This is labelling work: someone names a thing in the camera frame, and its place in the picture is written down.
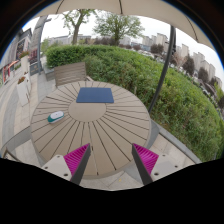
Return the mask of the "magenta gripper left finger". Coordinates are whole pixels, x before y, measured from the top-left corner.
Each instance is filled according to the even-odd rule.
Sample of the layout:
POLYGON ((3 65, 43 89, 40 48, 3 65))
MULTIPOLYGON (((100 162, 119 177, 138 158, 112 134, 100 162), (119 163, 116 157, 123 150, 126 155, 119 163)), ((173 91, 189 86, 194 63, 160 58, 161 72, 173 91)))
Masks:
POLYGON ((42 169, 79 185, 90 154, 90 144, 86 144, 65 156, 54 156, 42 167, 42 169))

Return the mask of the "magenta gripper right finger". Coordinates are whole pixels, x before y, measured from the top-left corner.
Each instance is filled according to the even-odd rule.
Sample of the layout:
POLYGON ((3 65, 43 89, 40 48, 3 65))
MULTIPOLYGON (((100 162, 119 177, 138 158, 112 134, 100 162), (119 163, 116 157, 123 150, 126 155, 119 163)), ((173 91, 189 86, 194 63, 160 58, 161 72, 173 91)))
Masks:
POLYGON ((143 185, 148 185, 181 169, 181 166, 168 155, 158 155, 137 144, 132 144, 132 155, 143 185))

